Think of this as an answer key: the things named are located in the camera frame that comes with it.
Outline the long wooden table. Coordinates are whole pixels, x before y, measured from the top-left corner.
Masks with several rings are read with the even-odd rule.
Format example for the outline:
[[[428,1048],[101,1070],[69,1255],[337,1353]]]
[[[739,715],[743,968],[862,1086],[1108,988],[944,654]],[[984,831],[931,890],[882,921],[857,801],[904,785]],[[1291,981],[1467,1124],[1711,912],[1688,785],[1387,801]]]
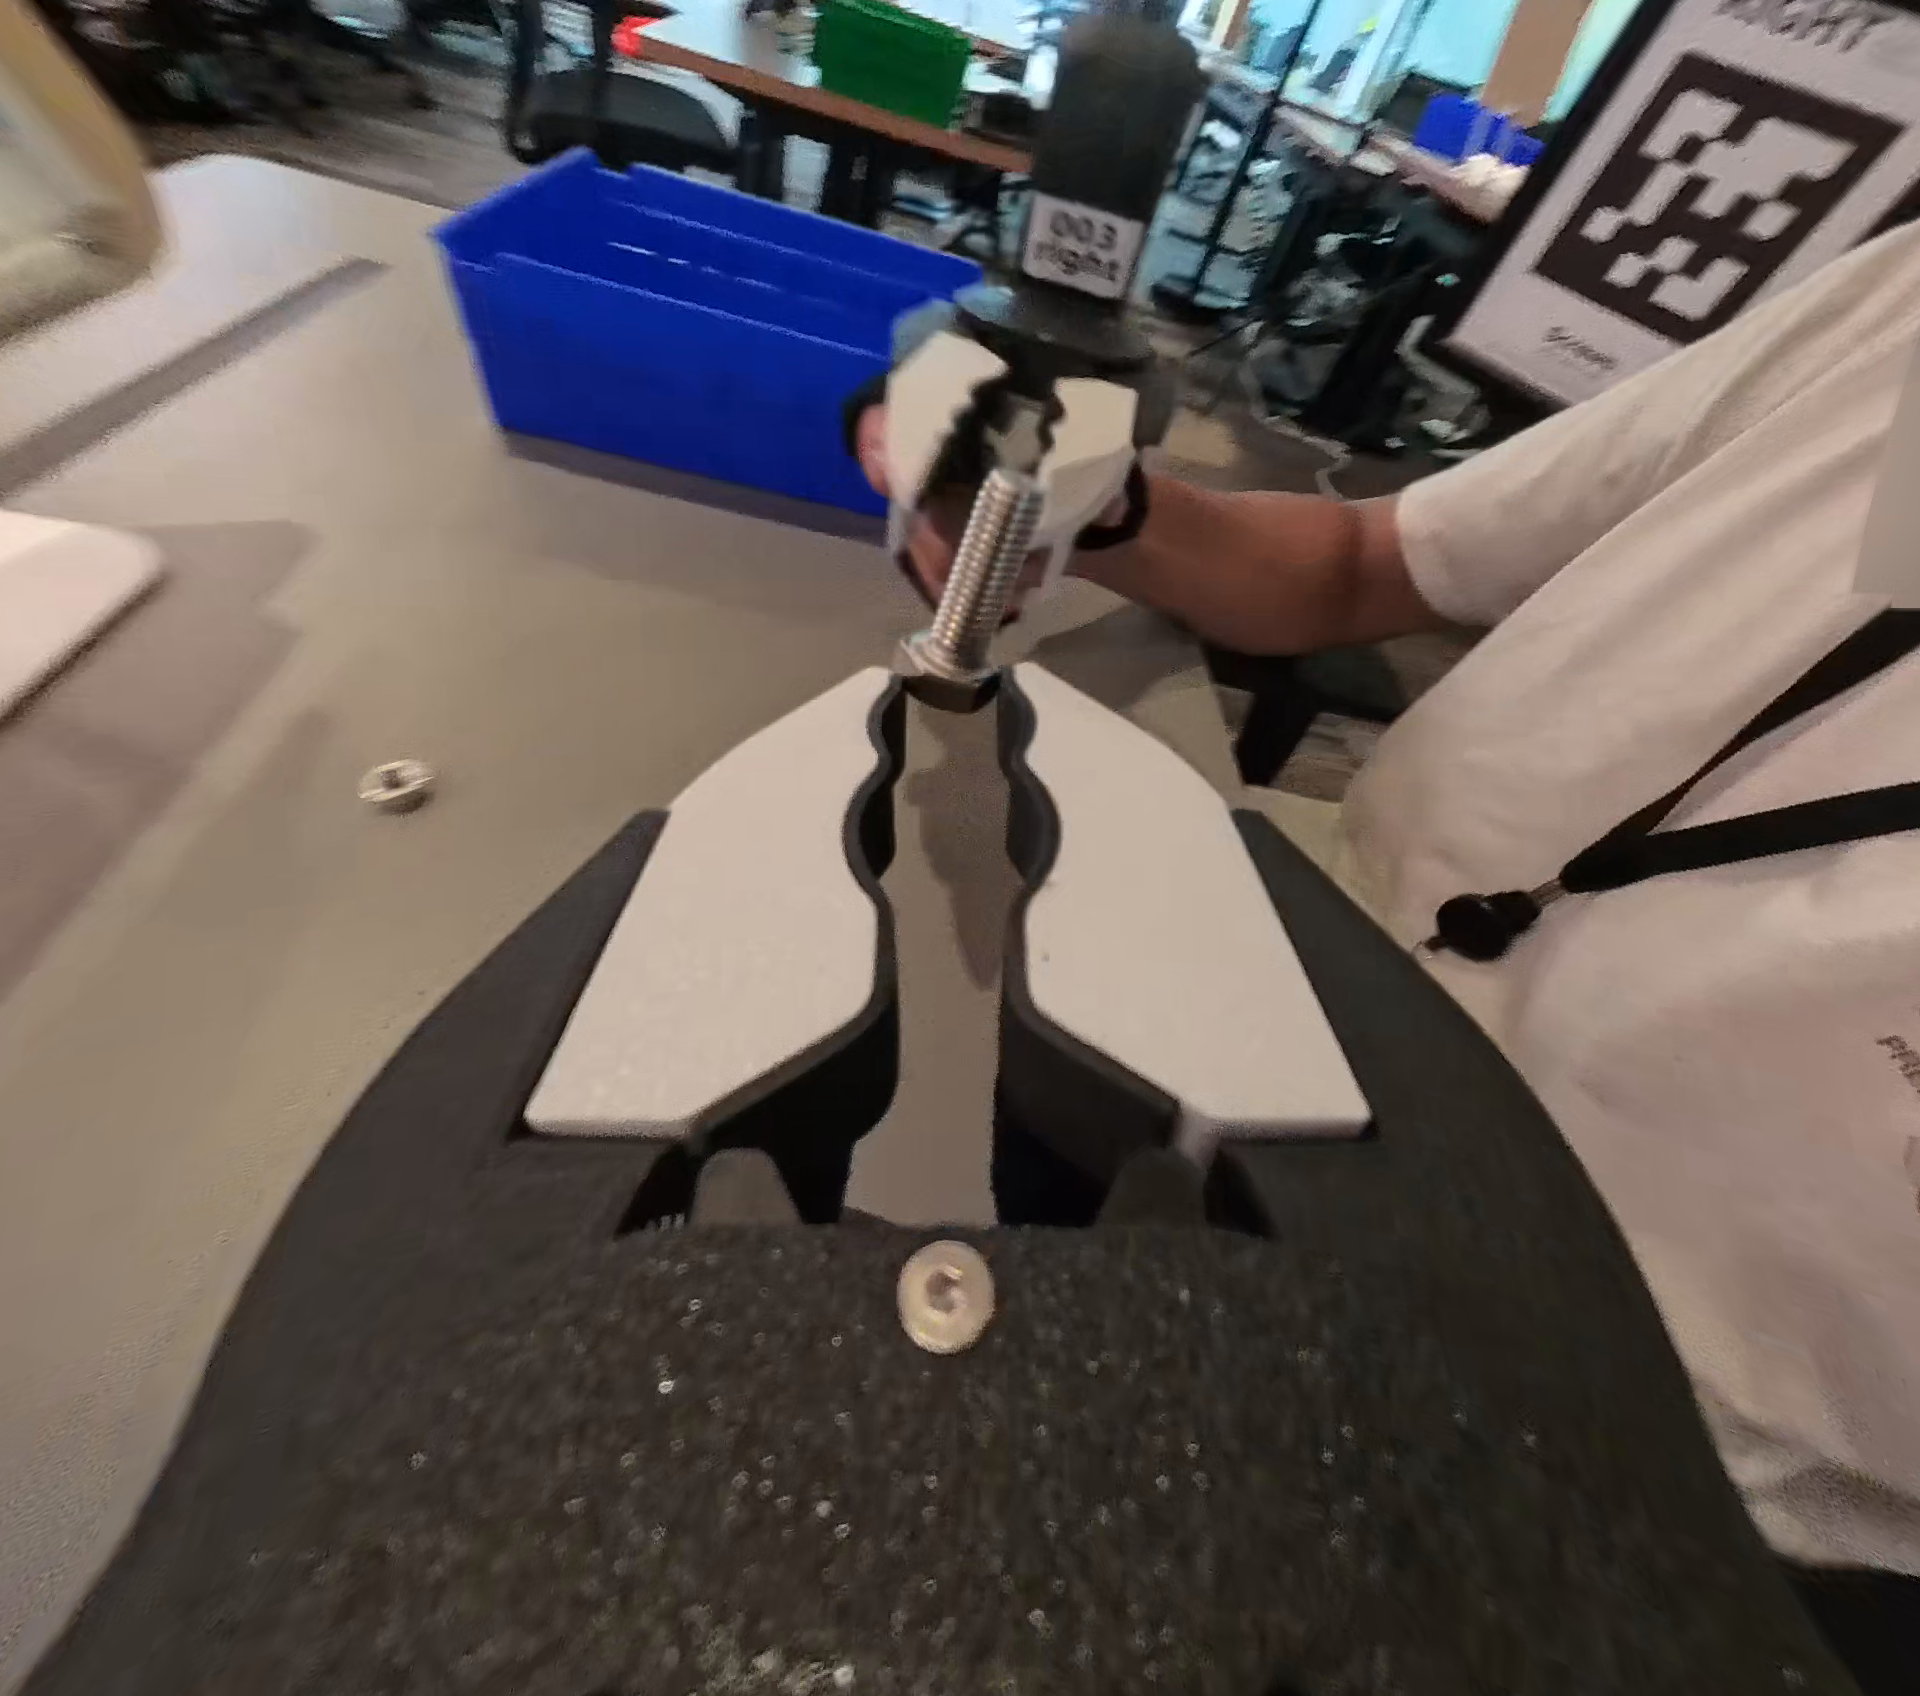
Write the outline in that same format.
[[[874,231],[904,168],[989,168],[1029,181],[1032,148],[1004,147],[951,107],[951,128],[904,120],[857,96],[813,86],[809,45],[784,36],[781,19],[743,13],[747,0],[677,0],[677,19],[637,32],[651,74],[693,74],[739,96],[753,120],[743,148],[743,194],[784,200],[784,140],[824,148],[818,212]],[[1020,92],[1032,13],[1020,0],[898,0],[904,13],[946,24],[971,45],[968,92]]]

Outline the person's right forearm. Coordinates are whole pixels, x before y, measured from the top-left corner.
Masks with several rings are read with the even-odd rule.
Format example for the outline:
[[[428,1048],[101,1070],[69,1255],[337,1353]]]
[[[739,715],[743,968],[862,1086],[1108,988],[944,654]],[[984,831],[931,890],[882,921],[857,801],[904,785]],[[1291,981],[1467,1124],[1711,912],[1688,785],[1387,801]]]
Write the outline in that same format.
[[[1440,628],[1407,571],[1402,504],[1221,493],[1144,477],[1139,530],[1075,563],[1201,645],[1306,661]]]

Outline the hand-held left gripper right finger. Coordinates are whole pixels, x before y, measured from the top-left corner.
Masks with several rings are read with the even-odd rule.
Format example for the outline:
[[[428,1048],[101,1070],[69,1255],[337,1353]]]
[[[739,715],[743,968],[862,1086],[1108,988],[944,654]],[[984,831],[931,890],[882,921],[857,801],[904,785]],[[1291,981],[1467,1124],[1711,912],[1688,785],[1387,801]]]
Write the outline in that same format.
[[[1161,1093],[1175,1149],[1356,1141],[1368,1107],[1231,801],[1038,666],[1004,708],[1032,719],[1014,769],[1052,821],[1020,908],[1038,1020]]]

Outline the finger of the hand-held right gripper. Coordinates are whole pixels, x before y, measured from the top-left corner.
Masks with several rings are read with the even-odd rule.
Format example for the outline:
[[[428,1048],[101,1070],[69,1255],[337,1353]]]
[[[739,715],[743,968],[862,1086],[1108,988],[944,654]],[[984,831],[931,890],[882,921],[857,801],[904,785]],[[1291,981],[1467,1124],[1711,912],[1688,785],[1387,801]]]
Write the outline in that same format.
[[[1100,528],[1133,468],[1133,386],[1100,372],[1065,372],[1052,386],[1055,414],[1046,423],[1038,445],[1038,528],[1029,554],[1038,563],[1038,590],[1067,571],[1075,538]]]
[[[924,504],[989,477],[1004,386],[1005,358],[960,334],[931,334],[887,366],[887,552],[904,552]]]

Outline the person's right hand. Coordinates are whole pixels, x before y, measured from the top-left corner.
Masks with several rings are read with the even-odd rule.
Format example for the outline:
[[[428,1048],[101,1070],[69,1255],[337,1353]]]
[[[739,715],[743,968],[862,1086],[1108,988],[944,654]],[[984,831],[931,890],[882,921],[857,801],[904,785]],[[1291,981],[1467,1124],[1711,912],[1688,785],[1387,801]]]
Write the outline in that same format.
[[[887,480],[887,386],[882,386],[882,372],[846,397],[846,454],[857,458],[862,480],[887,504],[895,480]],[[971,504],[912,507],[904,538],[895,552],[895,567],[924,606],[944,606],[968,520],[971,520]],[[1065,571],[1088,581],[1092,554],[1133,543],[1139,528],[1144,528],[1144,462],[1133,458],[1115,504],[1092,528],[1075,530],[1065,563],[1052,552],[1029,554],[1029,567],[1014,581],[1014,606],[1004,611],[1004,628],[1020,623],[1029,597],[1052,590]]]

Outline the wooden instruction board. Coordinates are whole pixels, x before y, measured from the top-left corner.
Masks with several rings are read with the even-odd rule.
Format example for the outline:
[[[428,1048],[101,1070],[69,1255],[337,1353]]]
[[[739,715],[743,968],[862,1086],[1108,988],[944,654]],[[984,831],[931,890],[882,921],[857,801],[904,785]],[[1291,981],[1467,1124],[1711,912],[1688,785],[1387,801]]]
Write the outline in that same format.
[[[0,337],[132,290],[164,212],[129,112],[33,13],[0,0]]]

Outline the green plastic crate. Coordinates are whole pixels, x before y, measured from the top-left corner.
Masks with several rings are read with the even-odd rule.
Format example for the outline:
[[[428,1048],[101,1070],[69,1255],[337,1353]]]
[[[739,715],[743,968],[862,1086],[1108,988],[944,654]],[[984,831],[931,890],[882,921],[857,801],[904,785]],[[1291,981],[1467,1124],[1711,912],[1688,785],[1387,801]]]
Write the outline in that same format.
[[[813,0],[809,62],[824,96],[946,134],[968,105],[971,36],[895,0]]]

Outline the person in white shirt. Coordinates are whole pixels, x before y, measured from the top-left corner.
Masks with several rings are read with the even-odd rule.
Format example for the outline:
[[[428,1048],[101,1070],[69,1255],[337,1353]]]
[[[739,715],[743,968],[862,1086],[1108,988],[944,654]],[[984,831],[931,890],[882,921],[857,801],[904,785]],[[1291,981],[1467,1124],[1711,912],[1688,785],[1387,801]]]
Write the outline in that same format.
[[[1915,654],[1786,688],[1915,585],[1920,231],[1402,493],[1424,606],[1481,645],[1377,742],[1341,850],[1407,947],[1440,897],[1544,912],[1432,979],[1613,1205],[1723,1466],[1800,1563],[1915,1575],[1920,844]]]

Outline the steel hex bolt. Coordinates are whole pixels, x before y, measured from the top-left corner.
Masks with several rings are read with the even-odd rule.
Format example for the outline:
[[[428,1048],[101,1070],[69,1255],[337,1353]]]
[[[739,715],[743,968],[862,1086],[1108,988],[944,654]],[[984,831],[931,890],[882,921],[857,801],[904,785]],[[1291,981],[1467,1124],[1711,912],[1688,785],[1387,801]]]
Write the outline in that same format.
[[[1038,445],[1046,445],[1046,397],[1014,397],[1005,430],[994,435],[994,462],[971,493],[971,520],[960,554],[946,567],[946,590],[924,635],[912,635],[935,666],[989,673],[989,637],[1029,567],[1029,543],[1038,528]]]

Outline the blue plastic bin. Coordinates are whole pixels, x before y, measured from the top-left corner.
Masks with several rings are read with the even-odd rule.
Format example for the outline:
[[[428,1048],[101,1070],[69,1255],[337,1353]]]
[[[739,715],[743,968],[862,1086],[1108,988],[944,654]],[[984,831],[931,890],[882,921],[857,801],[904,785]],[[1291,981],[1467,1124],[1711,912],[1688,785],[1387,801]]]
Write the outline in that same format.
[[[882,520],[846,404],[960,255],[563,148],[432,224],[502,435]]]

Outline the framed marker sign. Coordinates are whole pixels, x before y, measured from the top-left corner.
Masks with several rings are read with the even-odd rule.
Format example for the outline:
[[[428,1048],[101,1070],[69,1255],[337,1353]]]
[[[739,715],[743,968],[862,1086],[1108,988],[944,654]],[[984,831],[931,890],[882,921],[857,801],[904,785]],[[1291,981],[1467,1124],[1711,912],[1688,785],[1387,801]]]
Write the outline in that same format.
[[[1920,0],[1644,0],[1424,358],[1542,423],[1915,215]]]

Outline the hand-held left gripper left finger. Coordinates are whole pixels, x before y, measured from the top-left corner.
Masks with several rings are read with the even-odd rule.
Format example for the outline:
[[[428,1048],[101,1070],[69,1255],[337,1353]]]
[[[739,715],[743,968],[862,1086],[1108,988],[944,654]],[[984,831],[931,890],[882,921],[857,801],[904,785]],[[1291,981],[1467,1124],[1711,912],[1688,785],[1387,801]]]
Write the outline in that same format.
[[[753,1113],[809,1141],[898,1086],[887,908],[898,676],[851,673],[719,753],[671,811],[524,1097],[533,1137],[714,1141]]]

